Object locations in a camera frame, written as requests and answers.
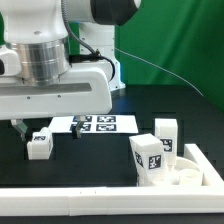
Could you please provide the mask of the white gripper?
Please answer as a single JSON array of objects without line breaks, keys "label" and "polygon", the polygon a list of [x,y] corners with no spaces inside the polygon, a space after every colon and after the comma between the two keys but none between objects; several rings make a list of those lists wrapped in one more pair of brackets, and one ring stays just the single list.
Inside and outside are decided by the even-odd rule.
[{"label": "white gripper", "polygon": [[[25,140],[28,127],[22,119],[71,115],[106,114],[112,109],[109,64],[74,64],[58,84],[25,86],[19,79],[0,78],[0,120],[12,126]],[[83,121],[72,127],[79,139]]]}]

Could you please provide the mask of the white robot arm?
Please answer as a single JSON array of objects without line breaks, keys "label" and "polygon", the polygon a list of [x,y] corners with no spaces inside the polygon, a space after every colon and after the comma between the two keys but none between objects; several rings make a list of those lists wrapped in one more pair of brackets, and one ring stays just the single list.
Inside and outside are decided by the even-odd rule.
[{"label": "white robot arm", "polygon": [[0,120],[107,113],[117,80],[114,28],[141,0],[0,0]]}]

